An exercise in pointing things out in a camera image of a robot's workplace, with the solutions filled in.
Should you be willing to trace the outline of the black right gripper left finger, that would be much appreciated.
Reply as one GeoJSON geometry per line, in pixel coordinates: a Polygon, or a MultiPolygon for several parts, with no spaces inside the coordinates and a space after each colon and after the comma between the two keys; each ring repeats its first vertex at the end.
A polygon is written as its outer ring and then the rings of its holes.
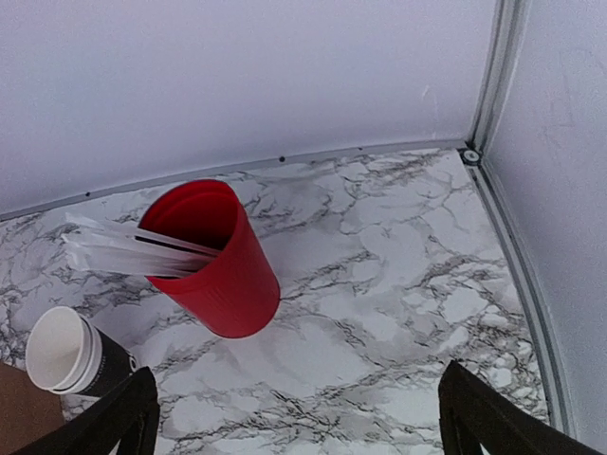
{"type": "Polygon", "coordinates": [[[148,367],[118,384],[23,454],[153,454],[159,424],[156,380],[148,367]]]}

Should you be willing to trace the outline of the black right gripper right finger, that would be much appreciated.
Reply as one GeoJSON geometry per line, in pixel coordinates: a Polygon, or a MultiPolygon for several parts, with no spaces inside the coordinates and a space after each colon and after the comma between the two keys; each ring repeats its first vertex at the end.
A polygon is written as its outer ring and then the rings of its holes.
{"type": "Polygon", "coordinates": [[[438,395],[446,454],[599,454],[518,409],[455,361],[442,374],[438,395]]]}

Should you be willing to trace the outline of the brown paper bag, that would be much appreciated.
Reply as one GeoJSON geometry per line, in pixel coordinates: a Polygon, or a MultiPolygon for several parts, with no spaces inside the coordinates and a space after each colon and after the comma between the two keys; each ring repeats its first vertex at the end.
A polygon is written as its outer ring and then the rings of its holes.
{"type": "Polygon", "coordinates": [[[10,454],[64,424],[58,395],[37,388],[28,374],[1,363],[1,453],[10,454]]]}

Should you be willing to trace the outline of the stacked black paper cups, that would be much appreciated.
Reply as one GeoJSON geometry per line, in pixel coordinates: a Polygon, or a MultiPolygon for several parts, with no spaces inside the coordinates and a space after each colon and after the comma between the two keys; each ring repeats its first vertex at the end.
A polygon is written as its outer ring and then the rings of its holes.
{"type": "Polygon", "coordinates": [[[54,394],[101,398],[137,369],[133,355],[67,306],[42,314],[28,337],[28,377],[54,394]]]}

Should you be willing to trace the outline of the red cylindrical holder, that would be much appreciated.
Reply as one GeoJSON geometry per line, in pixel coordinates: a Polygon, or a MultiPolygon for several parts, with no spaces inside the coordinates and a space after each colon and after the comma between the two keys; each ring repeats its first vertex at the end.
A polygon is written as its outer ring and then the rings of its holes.
{"type": "Polygon", "coordinates": [[[216,335],[249,337],[273,319],[279,283],[228,184],[207,179],[175,187],[147,209],[138,226],[219,251],[185,278],[147,278],[216,335]]]}

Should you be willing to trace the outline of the white wrapped stirrer packets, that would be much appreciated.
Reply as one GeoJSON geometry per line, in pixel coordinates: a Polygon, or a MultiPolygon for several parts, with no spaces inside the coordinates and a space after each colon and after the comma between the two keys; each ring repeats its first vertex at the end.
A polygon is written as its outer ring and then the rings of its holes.
{"type": "Polygon", "coordinates": [[[217,259],[220,251],[151,230],[68,213],[74,229],[62,235],[70,267],[126,275],[186,278],[217,259]]]}

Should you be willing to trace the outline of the aluminium frame post right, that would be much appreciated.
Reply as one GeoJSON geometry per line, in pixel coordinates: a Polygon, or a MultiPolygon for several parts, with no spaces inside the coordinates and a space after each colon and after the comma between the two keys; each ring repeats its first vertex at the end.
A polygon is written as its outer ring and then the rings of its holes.
{"type": "Polygon", "coordinates": [[[467,166],[481,165],[497,133],[532,4],[532,1],[496,2],[480,96],[466,140],[467,149],[460,153],[467,166]]]}

